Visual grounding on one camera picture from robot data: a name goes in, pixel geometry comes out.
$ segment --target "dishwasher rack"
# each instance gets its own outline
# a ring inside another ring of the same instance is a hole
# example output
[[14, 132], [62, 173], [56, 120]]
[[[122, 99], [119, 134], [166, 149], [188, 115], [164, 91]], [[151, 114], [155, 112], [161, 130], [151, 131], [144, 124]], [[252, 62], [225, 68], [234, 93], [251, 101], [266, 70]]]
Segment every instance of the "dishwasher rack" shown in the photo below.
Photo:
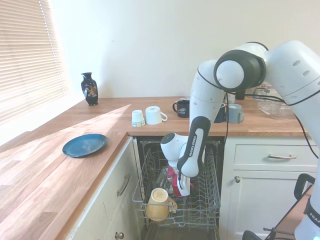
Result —
[[[169, 211], [165, 220], [157, 222], [159, 226], [206, 228], [208, 232], [217, 229], [216, 219], [220, 216], [220, 197], [214, 147], [213, 144], [205, 145], [203, 171], [199, 176], [190, 179], [194, 189], [191, 190], [189, 196], [175, 196], [167, 178], [160, 179], [161, 187], [169, 193], [170, 198], [176, 201], [177, 209], [175, 212]], [[159, 177], [163, 177], [161, 172], [168, 166], [168, 161], [161, 150], [160, 143], [146, 144], [143, 151], [144, 163], [132, 200], [136, 211], [148, 227], [154, 223], [146, 214], [148, 201], [152, 190], [159, 187], [156, 184], [159, 183]]]

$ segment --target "white cabinet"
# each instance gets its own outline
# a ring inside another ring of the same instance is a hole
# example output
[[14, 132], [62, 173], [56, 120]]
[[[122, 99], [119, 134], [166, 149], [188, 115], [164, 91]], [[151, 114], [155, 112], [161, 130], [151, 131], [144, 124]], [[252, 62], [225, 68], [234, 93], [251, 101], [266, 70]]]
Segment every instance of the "white cabinet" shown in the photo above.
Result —
[[266, 238], [269, 232], [263, 228], [275, 227], [296, 202], [294, 188], [301, 173], [233, 170], [228, 189], [223, 190], [221, 198], [223, 205], [229, 202], [227, 211], [224, 210], [220, 217], [221, 239], [240, 240], [245, 230], [254, 232], [261, 239]]
[[[241, 240], [245, 230], [261, 239], [269, 234], [263, 228], [275, 227], [295, 203], [298, 176], [305, 172], [316, 176], [318, 160], [308, 151], [302, 137], [228, 138], [221, 185], [221, 240]], [[269, 159], [269, 154], [297, 158]]]
[[95, 193], [76, 221], [68, 240], [115, 239], [140, 240], [137, 213], [132, 195], [138, 182], [136, 156], [132, 137], [124, 144]]

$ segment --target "mug handle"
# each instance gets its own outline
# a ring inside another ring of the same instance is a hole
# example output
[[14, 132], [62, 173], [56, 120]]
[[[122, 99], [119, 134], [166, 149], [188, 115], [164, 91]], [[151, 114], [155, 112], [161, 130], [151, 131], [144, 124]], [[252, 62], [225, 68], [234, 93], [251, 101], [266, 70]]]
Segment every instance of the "mug handle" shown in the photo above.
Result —
[[165, 119], [162, 118], [162, 121], [164, 121], [164, 122], [167, 121], [168, 120], [168, 116], [165, 115], [162, 111], [160, 113], [161, 113], [161, 115], [165, 116]]
[[176, 201], [173, 200], [171, 197], [169, 197], [169, 198], [168, 198], [168, 203], [171, 203], [171, 204], [172, 204], [172, 206], [169, 206], [169, 211], [175, 213], [176, 210], [177, 210], [177, 208], [176, 208], [176, 206], [177, 206]]
[[178, 103], [175, 102], [175, 103], [172, 105], [172, 109], [173, 109], [173, 111], [175, 111], [176, 113], [178, 113], [178, 110], [176, 110], [175, 105], [176, 105], [176, 107], [178, 107]]
[[242, 123], [244, 120], [245, 120], [245, 115], [243, 114], [243, 112], [239, 112], [239, 123]]

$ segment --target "window blind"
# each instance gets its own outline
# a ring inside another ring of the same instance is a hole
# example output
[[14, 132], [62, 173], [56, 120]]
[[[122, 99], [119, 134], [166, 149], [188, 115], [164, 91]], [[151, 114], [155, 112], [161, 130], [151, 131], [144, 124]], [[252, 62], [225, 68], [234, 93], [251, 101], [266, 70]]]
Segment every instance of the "window blind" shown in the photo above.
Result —
[[0, 0], [0, 125], [68, 90], [49, 0]]

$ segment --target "dark blue vase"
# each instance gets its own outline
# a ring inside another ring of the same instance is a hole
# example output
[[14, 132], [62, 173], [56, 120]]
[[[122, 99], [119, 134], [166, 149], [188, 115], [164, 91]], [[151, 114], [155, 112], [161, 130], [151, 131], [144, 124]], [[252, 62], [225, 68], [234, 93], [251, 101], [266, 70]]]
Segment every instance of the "dark blue vase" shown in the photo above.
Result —
[[81, 73], [83, 76], [81, 88], [87, 103], [94, 106], [98, 104], [98, 86], [96, 81], [92, 79], [91, 74], [92, 72]]

